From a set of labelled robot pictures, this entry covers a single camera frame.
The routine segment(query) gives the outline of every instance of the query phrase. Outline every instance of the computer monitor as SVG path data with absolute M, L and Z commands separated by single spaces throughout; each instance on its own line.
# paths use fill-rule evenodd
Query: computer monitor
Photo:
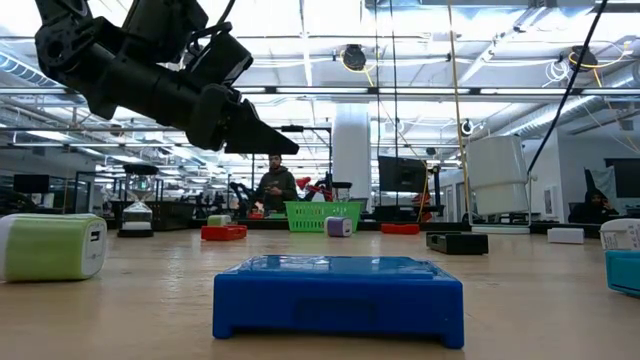
M 390 156 L 378 157 L 380 191 L 414 192 L 421 194 L 427 172 L 420 160 Z
M 15 174 L 13 191 L 23 194 L 49 193 L 49 175 Z

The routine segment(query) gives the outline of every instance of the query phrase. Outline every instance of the person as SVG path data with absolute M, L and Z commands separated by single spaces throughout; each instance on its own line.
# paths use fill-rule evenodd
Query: person
M 282 156 L 269 155 L 269 172 L 262 176 L 254 199 L 264 205 L 264 212 L 285 212 L 285 201 L 298 198 L 296 181 L 289 170 L 282 166 Z
M 589 190 L 584 196 L 584 203 L 576 205 L 569 215 L 569 222 L 579 224 L 604 224 L 611 220 L 611 215 L 618 212 L 609 200 L 598 190 Z

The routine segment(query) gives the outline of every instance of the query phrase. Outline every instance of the column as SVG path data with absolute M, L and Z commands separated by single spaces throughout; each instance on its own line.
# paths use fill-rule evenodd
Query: column
M 371 206 L 369 104 L 338 104 L 333 122 L 333 181 L 350 182 L 352 198 Z

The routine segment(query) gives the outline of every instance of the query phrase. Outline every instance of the desk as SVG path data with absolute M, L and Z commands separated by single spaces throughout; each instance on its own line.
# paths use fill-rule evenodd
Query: desk
M 0 284 L 3 359 L 519 359 L 637 358 L 640 303 L 607 289 L 600 243 L 548 244 L 544 236 L 491 236 L 491 253 L 447 256 L 424 234 L 359 232 L 349 239 L 249 231 L 245 240 L 202 243 L 197 230 L 149 239 L 109 235 L 97 278 Z M 211 337 L 213 276 L 260 254 L 428 258 L 464 284 L 466 346 L 310 334 Z

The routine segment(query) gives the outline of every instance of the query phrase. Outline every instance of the white container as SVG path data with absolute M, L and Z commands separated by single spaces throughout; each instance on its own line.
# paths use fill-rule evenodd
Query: white container
M 600 228 L 605 250 L 640 250 L 640 219 L 607 221 Z
M 527 166 L 518 136 L 496 136 L 467 145 L 469 183 L 479 215 L 526 211 Z
M 547 239 L 557 244 L 584 244 L 584 229 L 553 228 L 547 231 Z

